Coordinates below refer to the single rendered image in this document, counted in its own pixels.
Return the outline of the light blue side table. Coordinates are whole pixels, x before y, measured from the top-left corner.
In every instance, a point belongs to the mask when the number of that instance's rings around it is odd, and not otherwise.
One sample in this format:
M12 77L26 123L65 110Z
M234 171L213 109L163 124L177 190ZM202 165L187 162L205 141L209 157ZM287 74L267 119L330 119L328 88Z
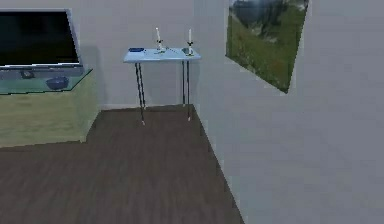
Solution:
M124 63L133 64L135 67L140 116L143 125L145 125L146 100L141 64L146 62L180 62L182 64L182 105L187 107L187 120L191 120L190 62L200 60L201 56L194 49L191 49L192 53L189 51L189 48L168 48L165 50L144 48L140 52L129 49L123 57Z

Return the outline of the framed landscape picture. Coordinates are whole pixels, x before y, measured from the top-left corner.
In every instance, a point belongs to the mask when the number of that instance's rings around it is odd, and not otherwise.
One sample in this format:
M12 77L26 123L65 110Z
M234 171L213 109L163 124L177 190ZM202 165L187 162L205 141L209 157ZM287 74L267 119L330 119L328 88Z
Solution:
M231 0L225 56L288 93L310 0Z

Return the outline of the blue bowl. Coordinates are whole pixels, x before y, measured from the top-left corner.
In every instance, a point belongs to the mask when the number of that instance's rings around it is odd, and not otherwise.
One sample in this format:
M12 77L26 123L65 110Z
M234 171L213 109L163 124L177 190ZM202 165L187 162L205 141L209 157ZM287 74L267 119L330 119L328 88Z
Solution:
M51 90L60 90L60 89L67 88L68 84L69 84L69 79L64 76L51 78L46 81L46 85Z

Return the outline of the pale green television stand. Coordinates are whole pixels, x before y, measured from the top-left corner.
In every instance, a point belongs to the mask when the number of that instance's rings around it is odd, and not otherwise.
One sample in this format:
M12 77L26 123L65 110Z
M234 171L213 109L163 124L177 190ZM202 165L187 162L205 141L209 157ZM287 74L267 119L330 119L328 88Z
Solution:
M86 140L100 112L91 69L60 91L37 79L10 84L0 82L0 148Z

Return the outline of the silver framed television set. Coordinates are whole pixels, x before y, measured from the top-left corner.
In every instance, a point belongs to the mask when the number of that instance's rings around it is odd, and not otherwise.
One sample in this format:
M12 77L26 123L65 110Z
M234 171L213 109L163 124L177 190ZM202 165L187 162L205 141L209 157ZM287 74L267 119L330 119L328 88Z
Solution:
M0 9L0 68L82 67L68 9Z

